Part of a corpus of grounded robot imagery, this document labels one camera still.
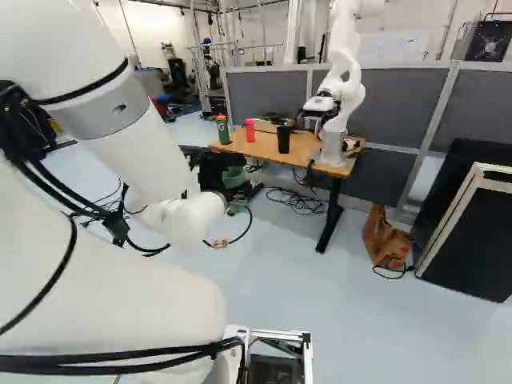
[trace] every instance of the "white frame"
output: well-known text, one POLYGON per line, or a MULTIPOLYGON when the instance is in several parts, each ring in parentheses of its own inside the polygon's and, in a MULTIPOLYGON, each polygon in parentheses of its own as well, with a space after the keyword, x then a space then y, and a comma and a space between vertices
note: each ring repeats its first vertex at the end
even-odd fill
POLYGON ((452 200, 450 207, 445 212, 432 236, 430 236, 422 256, 414 265, 417 277, 420 278, 423 276, 435 255, 439 252, 442 245, 450 236, 452 229, 457 225, 458 220, 470 204, 470 201, 478 188, 512 194, 512 184, 485 179, 484 176, 486 171, 512 174, 512 167, 496 166, 482 162, 476 162, 472 165, 464 179, 464 182, 461 184, 457 194, 452 200))

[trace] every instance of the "power cord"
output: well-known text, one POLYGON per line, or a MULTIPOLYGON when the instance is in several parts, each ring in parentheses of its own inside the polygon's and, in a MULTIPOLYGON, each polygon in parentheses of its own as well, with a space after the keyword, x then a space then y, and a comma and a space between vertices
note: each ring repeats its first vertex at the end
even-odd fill
POLYGON ((375 274, 378 274, 381 278, 386 278, 388 280, 399 280, 399 279, 403 278, 406 275, 407 272, 414 271, 414 267, 413 266, 406 267, 404 265, 403 270, 395 270, 395 269, 392 269, 392 268, 386 268, 384 266, 374 266, 372 268, 372 271, 375 274), (388 271, 388 272, 399 273, 399 275, 397 275, 397 276, 389 276, 389 275, 382 274, 382 273, 378 272, 378 270, 385 270, 385 271, 388 271))
MULTIPOLYGON (((231 245, 231 244, 235 244, 238 240, 240 240, 241 238, 243 238, 247 232, 249 232, 249 229, 252 227, 253 225, 253 213, 252 211, 250 210, 250 208, 248 206, 243 206, 246 210, 247 210, 247 213, 249 214, 249 224, 247 225, 247 228, 239 235, 237 236, 236 238, 234 238, 233 240, 229 240, 227 242, 228 245, 231 245)), ((206 240, 203 240, 202 241, 206 246, 210 247, 210 248, 214 248, 214 245, 213 244, 210 244, 208 241, 206 240)))
POLYGON ((311 214, 324 214, 327 212, 326 204, 323 200, 311 198, 304 194, 287 190, 281 187, 271 187, 266 192, 266 197, 272 202, 278 202, 284 206, 289 206, 293 212, 301 216, 309 216, 311 214))

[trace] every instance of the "white pillar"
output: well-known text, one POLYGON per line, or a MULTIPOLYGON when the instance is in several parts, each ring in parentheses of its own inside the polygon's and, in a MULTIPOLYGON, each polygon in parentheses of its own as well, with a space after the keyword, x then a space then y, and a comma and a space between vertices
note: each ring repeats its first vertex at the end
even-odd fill
POLYGON ((297 63, 297 42, 301 13, 302 0, 290 0, 288 3, 288 33, 284 64, 297 63))

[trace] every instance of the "desk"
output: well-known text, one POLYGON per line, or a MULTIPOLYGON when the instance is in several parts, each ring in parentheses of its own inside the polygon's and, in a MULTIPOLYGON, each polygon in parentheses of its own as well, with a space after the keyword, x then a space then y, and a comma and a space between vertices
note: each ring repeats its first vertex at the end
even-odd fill
MULTIPOLYGON (((322 148, 320 142, 313 133, 292 134, 290 136, 290 153, 280 154, 278 151, 278 138, 276 134, 267 132, 254 132, 256 135, 256 142, 247 142, 246 129, 242 128, 231 134, 231 144, 223 145, 219 141, 211 142, 208 147, 212 150, 220 152, 231 152, 236 154, 243 154, 252 158, 260 158, 269 162, 276 162, 286 164, 297 168, 306 169, 310 156, 316 150, 322 148)), ((364 139, 357 139, 361 142, 361 147, 364 145, 364 139)), ((332 237, 336 224, 343 213, 343 207, 338 204, 338 196, 342 188, 342 180, 347 179, 354 168, 356 157, 347 160, 345 168, 338 168, 329 164, 315 163, 311 169, 318 172, 323 172, 332 177, 333 185, 330 190, 329 209, 327 211, 326 225, 322 231, 322 235, 318 240, 316 251, 323 254, 326 251, 329 240, 332 237)))

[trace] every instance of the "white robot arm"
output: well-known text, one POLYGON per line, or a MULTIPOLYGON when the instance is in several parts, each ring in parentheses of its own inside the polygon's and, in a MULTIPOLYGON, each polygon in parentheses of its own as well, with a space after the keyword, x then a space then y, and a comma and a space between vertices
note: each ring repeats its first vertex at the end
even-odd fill
POLYGON ((323 119, 324 142, 320 161, 342 164, 342 143, 346 124, 364 101, 366 89, 361 84, 361 67, 356 59, 361 37, 356 32, 356 18, 376 14, 385 0, 335 0, 330 17, 332 29, 329 42, 331 68, 318 92, 303 107, 305 116, 323 119))
MULTIPOLYGON (((0 79, 55 117, 130 186, 139 204, 158 204, 154 224, 170 242, 203 239, 225 202, 214 193, 179 200, 191 179, 185 157, 94 2, 3 0, 0 24, 0 79)), ((141 258, 72 223, 70 229, 1 151, 0 184, 0 354, 102 353, 223 338, 224 299, 208 279, 141 258), (53 289, 27 313, 27 303, 63 266, 53 289)), ((202 358, 161 374, 166 382, 196 384, 212 364, 202 358)))

